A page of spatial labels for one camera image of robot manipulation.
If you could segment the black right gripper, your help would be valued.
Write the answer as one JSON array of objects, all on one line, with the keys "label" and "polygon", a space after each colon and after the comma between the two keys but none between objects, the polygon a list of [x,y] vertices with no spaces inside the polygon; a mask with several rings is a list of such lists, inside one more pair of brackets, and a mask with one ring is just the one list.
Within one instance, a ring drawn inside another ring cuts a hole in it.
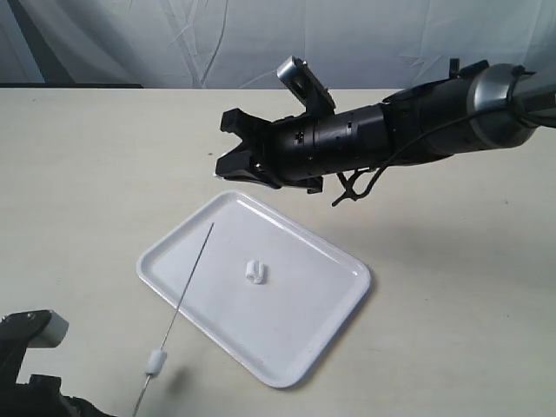
[{"label": "black right gripper", "polygon": [[245,145],[238,145],[217,159],[215,175],[230,182],[320,193],[324,176],[322,127],[323,121],[312,116],[270,122],[241,109],[227,110],[222,114],[220,130],[241,139],[255,139],[255,156]]}]

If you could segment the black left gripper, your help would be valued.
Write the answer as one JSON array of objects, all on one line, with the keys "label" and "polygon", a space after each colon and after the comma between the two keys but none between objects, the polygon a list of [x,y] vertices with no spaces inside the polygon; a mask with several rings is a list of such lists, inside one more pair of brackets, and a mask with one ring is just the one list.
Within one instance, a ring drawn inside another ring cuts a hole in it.
[{"label": "black left gripper", "polygon": [[17,383],[26,352],[19,342],[1,344],[2,416],[108,416],[89,401],[61,393],[61,378],[33,374]]}]

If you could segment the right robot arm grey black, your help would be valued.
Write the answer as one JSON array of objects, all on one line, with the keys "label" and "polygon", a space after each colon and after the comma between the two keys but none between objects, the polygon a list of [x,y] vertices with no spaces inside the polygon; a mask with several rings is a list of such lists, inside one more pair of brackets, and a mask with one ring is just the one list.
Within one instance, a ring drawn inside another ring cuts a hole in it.
[{"label": "right robot arm grey black", "polygon": [[226,111],[221,130],[240,143],[217,160],[221,179],[316,194],[325,176],[335,175],[341,199],[358,201],[366,192],[354,185],[364,174],[378,179],[394,166],[516,148],[536,129],[555,124],[555,74],[549,69],[484,60],[461,67],[452,59],[445,79],[342,113],[300,58],[288,58],[277,76],[304,111],[275,121]]}]

